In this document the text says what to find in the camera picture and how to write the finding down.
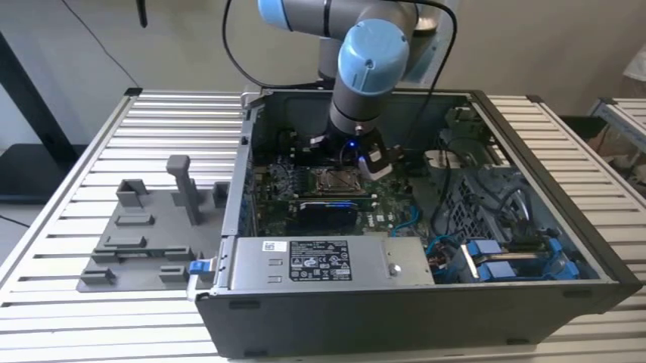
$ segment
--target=slotted metal surface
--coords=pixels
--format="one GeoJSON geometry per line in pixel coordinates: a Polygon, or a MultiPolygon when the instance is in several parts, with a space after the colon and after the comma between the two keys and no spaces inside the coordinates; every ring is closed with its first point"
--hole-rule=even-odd
{"type": "MultiPolygon", "coordinates": [[[[494,97],[577,205],[633,271],[646,280],[646,216],[612,170],[569,133],[542,104],[525,97],[494,97]]],[[[230,178],[241,130],[239,95],[145,92],[123,101],[70,186],[48,204],[22,240],[24,256],[0,290],[0,363],[34,361],[225,361],[185,291],[78,293],[76,280],[117,206],[125,177],[151,188],[173,188],[165,159],[195,159],[198,185],[230,178]]],[[[8,271],[3,266],[2,273],[8,271]]],[[[646,289],[605,315],[577,318],[533,352],[513,348],[357,355],[353,361],[644,361],[646,289]]],[[[349,357],[305,358],[349,361],[349,357]]]]}
{"type": "Polygon", "coordinates": [[[594,104],[590,115],[605,119],[646,152],[646,99],[602,98],[594,104]]]}

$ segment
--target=black stand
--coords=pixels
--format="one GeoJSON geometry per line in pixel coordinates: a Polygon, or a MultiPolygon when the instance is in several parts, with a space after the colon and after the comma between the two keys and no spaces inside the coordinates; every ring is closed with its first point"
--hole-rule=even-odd
{"type": "Polygon", "coordinates": [[[597,116],[562,116],[560,115],[565,124],[573,129],[580,138],[588,142],[597,137],[600,132],[606,127],[606,121],[597,116]]]}
{"type": "Polygon", "coordinates": [[[0,84],[43,144],[16,144],[0,156],[0,203],[46,204],[86,146],[74,147],[0,33],[0,84]]]}

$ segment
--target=white sticker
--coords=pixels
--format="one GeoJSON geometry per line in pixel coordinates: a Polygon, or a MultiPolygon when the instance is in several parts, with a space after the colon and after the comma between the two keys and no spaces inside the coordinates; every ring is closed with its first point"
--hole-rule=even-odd
{"type": "Polygon", "coordinates": [[[286,240],[265,240],[263,252],[287,252],[286,240]]]}

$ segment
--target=blue connector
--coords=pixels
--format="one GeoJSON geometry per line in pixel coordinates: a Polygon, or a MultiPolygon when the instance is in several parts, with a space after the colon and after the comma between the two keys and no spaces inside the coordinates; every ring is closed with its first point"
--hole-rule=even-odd
{"type": "Polygon", "coordinates": [[[513,280],[516,272],[508,261],[485,262],[478,267],[481,281],[513,280]]]}
{"type": "Polygon", "coordinates": [[[189,265],[189,273],[191,275],[206,275],[210,272],[211,272],[210,260],[191,261],[191,265],[189,265]]]}
{"type": "Polygon", "coordinates": [[[578,267],[574,262],[569,261],[564,269],[553,275],[557,280],[577,280],[578,279],[578,267]]]}
{"type": "Polygon", "coordinates": [[[549,239],[549,248],[553,250],[554,253],[561,253],[564,250],[564,246],[557,238],[549,239]]]}
{"type": "Polygon", "coordinates": [[[470,240],[466,244],[466,248],[472,256],[504,252],[497,240],[470,240]]]}

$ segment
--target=blue cable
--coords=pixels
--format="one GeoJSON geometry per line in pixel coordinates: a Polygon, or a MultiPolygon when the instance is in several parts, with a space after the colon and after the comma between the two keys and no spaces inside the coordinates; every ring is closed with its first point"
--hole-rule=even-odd
{"type": "Polygon", "coordinates": [[[436,243],[444,240],[445,238],[454,238],[450,234],[444,234],[441,236],[437,236],[433,240],[432,243],[429,244],[429,247],[426,247],[426,254],[429,255],[433,251],[433,247],[436,246],[436,243]]]}
{"type": "Polygon", "coordinates": [[[397,237],[397,231],[399,229],[402,229],[403,227],[409,227],[410,225],[417,223],[417,220],[421,217],[421,211],[417,210],[415,206],[411,206],[411,215],[413,215],[413,219],[409,222],[402,223],[401,225],[393,228],[391,237],[397,237]]]}

